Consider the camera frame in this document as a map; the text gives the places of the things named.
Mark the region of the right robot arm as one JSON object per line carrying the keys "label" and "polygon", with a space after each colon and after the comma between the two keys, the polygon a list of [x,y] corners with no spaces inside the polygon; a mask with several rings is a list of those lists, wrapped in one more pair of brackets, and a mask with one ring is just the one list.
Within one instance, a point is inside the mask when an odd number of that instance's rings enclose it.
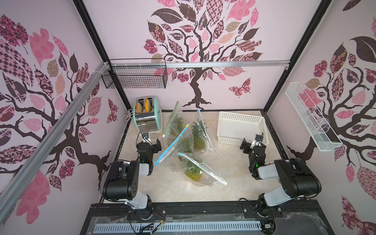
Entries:
{"label": "right robot arm", "polygon": [[280,183],[274,190],[262,193],[258,197],[257,210],[259,212],[297,198],[317,196],[321,192],[320,181],[302,159],[280,159],[266,164],[266,145],[257,140],[248,143],[244,139],[240,149],[248,155],[249,171],[254,179],[275,178]]}

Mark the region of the zip-top bag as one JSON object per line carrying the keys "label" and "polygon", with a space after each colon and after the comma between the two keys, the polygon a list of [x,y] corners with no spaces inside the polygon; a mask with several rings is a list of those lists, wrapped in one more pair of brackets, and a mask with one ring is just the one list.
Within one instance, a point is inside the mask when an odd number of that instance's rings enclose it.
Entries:
{"label": "zip-top bag", "polygon": [[185,164],[184,160],[190,160],[192,163],[197,165],[201,169],[202,177],[198,182],[193,181],[194,183],[204,185],[204,186],[213,186],[214,184],[222,184],[227,186],[227,181],[214,169],[212,169],[207,164],[203,163],[200,160],[197,160],[185,153],[178,153],[178,156],[182,159],[182,162]]}

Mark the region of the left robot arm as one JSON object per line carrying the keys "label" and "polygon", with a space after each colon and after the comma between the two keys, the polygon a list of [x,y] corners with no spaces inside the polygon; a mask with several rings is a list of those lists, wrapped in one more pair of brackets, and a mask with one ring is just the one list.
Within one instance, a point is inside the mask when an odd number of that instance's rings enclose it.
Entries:
{"label": "left robot arm", "polygon": [[153,155],[161,151],[160,140],[155,144],[147,141],[136,144],[139,159],[115,161],[111,164],[107,178],[101,189],[102,197],[111,202],[124,203],[140,218],[152,217],[153,208],[150,196],[138,191],[139,178],[153,172]]}

